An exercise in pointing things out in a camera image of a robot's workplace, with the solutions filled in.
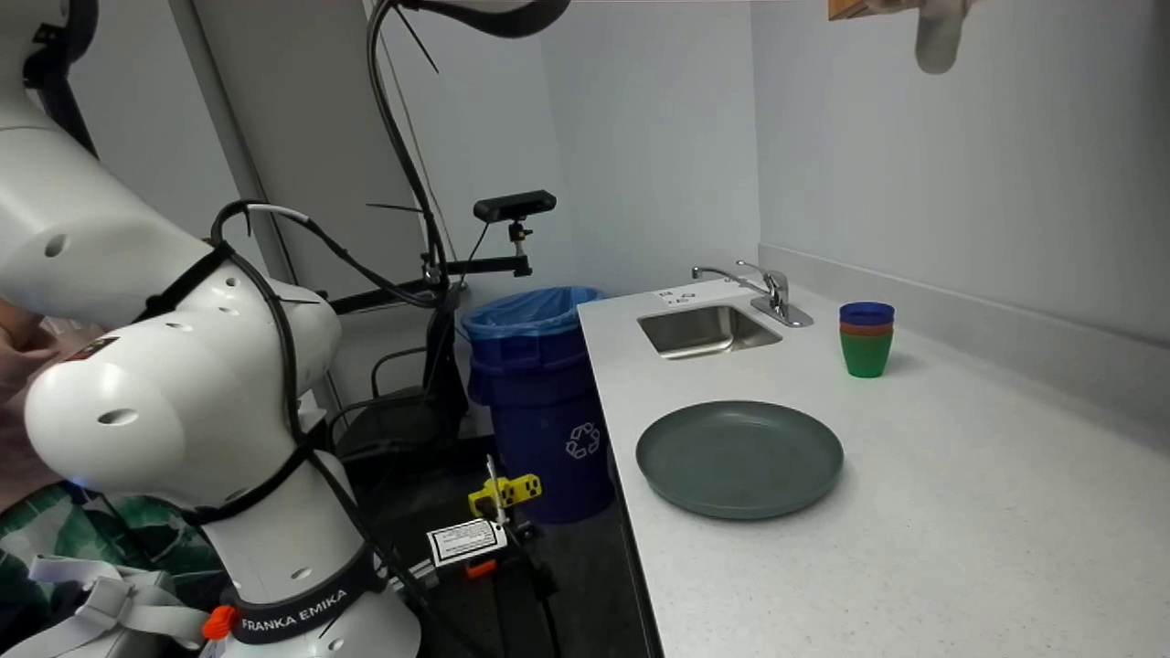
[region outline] green cup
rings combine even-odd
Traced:
[[[853,376],[879,382],[884,372],[891,349],[891,316],[897,310],[889,303],[842,306],[842,355]]]

